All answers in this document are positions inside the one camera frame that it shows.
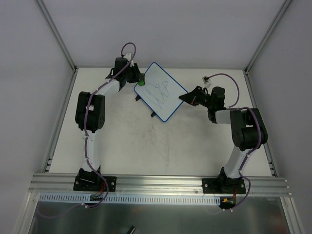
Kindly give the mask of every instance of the white board with blue border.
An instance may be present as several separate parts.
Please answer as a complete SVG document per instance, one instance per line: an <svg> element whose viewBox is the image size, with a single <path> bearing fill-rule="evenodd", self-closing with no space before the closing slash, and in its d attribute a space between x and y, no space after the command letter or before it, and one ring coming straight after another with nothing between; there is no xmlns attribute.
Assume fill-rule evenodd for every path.
<svg viewBox="0 0 312 234"><path fill-rule="evenodd" d="M136 84L134 91L163 122L168 121L182 104L179 96L187 93L186 89L155 62L145 72L145 85Z"/></svg>

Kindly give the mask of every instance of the scribbled line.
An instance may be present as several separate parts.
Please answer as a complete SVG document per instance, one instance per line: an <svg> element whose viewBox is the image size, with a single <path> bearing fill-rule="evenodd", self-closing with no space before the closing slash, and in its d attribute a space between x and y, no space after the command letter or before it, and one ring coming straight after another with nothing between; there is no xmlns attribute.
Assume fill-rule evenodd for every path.
<svg viewBox="0 0 312 234"><path fill-rule="evenodd" d="M157 105L160 109L162 109L161 105L165 104L165 97L169 96L167 85L167 81L163 81L161 84L157 83L156 85L148 83L145 85L145 89L142 90L142 93L153 104Z"/></svg>

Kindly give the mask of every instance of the black mounting plate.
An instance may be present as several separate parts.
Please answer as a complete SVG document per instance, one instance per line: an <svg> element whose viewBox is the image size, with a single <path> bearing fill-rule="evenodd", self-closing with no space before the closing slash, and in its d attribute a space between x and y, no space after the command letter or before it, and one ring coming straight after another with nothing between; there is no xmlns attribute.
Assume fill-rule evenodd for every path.
<svg viewBox="0 0 312 234"><path fill-rule="evenodd" d="M234 194L234 189L236 189L236 194L246 193L246 187L243 178L240 178L238 186L229 187L226 189L226 192L224 191L224 189L222 190L220 187L217 186L213 186L213 188L210 188L209 185L211 185L215 181L216 178L203 178L201 180L201 186L203 187L204 194Z"/></svg>
<svg viewBox="0 0 312 234"><path fill-rule="evenodd" d="M116 176L105 176L105 175L103 175L103 177L106 179L109 192L110 193L115 192L116 191L117 177ZM98 192L101 190L101 183L99 183L98 185L91 184L89 182L81 180L79 176L76 176L73 190L74 191Z"/></svg>

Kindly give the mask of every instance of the blue border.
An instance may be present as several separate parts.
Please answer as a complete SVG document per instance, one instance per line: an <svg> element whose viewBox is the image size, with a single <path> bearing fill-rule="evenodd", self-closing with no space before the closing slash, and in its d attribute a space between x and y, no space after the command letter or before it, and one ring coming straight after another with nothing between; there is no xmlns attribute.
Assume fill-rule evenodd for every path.
<svg viewBox="0 0 312 234"><path fill-rule="evenodd" d="M151 65L146 69L145 73L150 69L150 67L151 67L153 64L156 64L161 70L163 70L168 76L170 76L171 79L173 79L178 85L180 85L171 75L169 75L168 72L166 72L166 71L165 71L161 66L159 66L158 63L156 63L156 62L152 62ZM137 95L139 95L139 94L136 92L136 86L137 86L137 83L136 83L135 87L133 88L133 90L134 90L134 92L135 92ZM186 90L182 85L180 85L180 87L181 87L182 89L184 89L184 90L186 91L186 93L188 93L187 90ZM146 103L146 101L144 101L144 102L145 102L146 105L148 105L148 107L149 107L152 111L154 111L154 110L151 108L151 106L150 106L149 104ZM172 114L171 114L166 120L163 120L156 112L155 112L155 113L156 113L156 115L158 116L158 118L159 118L161 121L167 122L167 121L170 119L170 117L176 112L176 110L180 107L180 105L181 105L182 103L183 103L183 101L181 100L181 103L177 106L177 108L172 112Z"/></svg>

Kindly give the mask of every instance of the robotic arm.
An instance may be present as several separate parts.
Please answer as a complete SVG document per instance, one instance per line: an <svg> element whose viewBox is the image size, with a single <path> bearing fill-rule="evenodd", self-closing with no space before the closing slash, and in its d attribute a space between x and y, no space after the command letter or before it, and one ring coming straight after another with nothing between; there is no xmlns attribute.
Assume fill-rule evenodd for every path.
<svg viewBox="0 0 312 234"><path fill-rule="evenodd" d="M268 134L257 108L226 109L224 107L225 89L214 87L211 94L207 89L197 86L190 93L179 97L192 105L202 105L208 109L208 118L212 123L230 124L234 148L227 164L221 168L215 179L202 180L205 194L245 194L246 188L241 176L250 155L254 150L265 144Z"/></svg>
<svg viewBox="0 0 312 234"><path fill-rule="evenodd" d="M127 82L138 82L139 85L144 85L144 74L139 71L137 64L133 63L131 57L131 53L127 53L121 58L116 58L114 68L111 69L110 74L106 77L109 82L105 86L98 88L96 95L92 95L92 92L80 92L78 96L75 121L81 130L82 138L85 142L85 154L88 157L83 158L82 166L76 176L74 184L75 191L99 191L101 188L103 181L90 166L100 173L98 155L99 142L97 142L96 136L98 130L101 129L105 123L105 97L110 97L119 92ZM129 61L131 62L128 67L115 77L115 79L112 79L121 69L127 66ZM91 105L89 107L87 119L85 120L90 97L92 97Z"/></svg>

